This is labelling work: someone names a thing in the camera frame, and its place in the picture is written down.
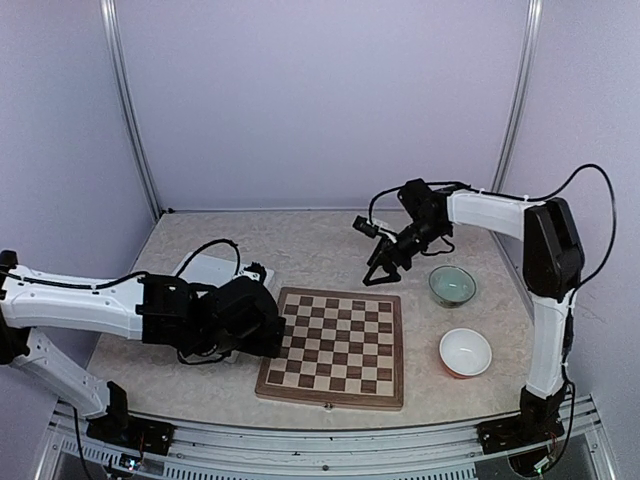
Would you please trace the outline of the wooden chess board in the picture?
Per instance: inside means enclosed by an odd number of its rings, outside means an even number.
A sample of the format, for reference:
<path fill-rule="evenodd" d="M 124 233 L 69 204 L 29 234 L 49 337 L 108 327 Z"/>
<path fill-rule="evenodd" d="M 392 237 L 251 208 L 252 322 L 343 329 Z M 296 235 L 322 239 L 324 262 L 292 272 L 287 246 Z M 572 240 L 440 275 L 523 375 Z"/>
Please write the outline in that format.
<path fill-rule="evenodd" d="M 285 333 L 265 358 L 255 393 L 325 408 L 399 411 L 404 406 L 401 298 L 284 287 Z"/>

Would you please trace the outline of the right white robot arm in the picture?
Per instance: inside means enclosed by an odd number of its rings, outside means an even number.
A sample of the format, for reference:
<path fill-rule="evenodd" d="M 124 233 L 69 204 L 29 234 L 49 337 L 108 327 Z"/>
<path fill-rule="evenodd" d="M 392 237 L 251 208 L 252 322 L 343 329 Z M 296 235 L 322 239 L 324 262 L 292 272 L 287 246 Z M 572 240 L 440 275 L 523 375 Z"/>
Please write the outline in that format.
<path fill-rule="evenodd" d="M 366 286 L 396 283 L 417 254 L 450 237 L 457 225 L 519 240 L 522 276 L 534 307 L 532 365 L 511 426 L 523 444 L 535 442 L 557 417 L 569 381 L 566 360 L 574 339 L 572 307 L 581 284 L 584 252 L 568 203 L 560 197 L 529 199 L 483 192 L 461 182 L 414 179 L 392 188 L 410 224 L 394 232 L 371 213 L 353 227 L 378 241 L 367 261 Z"/>

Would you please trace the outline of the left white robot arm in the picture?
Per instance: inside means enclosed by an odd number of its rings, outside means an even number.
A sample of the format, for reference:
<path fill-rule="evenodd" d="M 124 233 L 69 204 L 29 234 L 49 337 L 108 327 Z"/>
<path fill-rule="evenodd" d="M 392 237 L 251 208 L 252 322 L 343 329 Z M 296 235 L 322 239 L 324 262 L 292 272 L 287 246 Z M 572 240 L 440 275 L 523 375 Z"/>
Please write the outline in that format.
<path fill-rule="evenodd" d="M 170 275 L 118 279 L 49 274 L 1 253 L 1 361 L 40 379 L 121 445 L 140 434 L 126 391 L 89 374 L 43 328 L 98 332 L 173 348 L 180 361 L 223 361 L 237 352 L 278 356 L 285 320 L 268 290 L 271 273 L 192 253 Z"/>

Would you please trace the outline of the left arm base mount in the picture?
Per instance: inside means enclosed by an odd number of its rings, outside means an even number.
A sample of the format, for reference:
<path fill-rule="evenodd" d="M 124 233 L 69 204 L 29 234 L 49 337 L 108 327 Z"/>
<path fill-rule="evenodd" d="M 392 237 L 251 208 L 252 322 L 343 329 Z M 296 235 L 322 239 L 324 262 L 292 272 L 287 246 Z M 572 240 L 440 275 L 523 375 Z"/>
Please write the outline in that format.
<path fill-rule="evenodd" d="M 139 453 L 167 456 L 175 427 L 167 422 L 128 416 L 123 422 L 111 417 L 90 420 L 89 438 Z"/>

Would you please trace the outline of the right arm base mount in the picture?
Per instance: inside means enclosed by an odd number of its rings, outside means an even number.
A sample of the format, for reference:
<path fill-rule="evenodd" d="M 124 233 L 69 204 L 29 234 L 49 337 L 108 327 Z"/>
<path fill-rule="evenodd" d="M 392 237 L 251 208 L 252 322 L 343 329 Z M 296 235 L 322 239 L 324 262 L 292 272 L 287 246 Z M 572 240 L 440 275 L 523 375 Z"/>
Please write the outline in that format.
<path fill-rule="evenodd" d="M 530 425 L 521 415 L 481 422 L 476 431 L 485 455 L 548 441 L 552 436 L 561 437 L 565 433 L 560 419 Z"/>

